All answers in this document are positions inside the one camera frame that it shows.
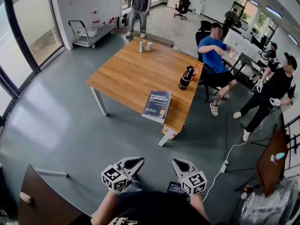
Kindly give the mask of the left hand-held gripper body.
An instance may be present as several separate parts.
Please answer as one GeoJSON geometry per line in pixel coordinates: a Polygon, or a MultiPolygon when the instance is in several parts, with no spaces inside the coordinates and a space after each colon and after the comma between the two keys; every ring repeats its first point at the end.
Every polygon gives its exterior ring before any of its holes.
{"type": "Polygon", "coordinates": [[[135,178],[143,164],[143,157],[125,157],[101,172],[102,182],[107,190],[120,192],[135,178]]]}

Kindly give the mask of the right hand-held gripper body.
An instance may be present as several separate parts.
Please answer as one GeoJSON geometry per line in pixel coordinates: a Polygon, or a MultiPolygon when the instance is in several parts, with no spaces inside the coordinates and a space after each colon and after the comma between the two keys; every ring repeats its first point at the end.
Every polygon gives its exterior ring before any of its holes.
{"type": "Polygon", "coordinates": [[[178,176],[181,189],[188,195],[196,195],[206,189],[207,179],[203,171],[199,171],[193,162],[182,158],[174,158],[172,165],[178,176]]]}

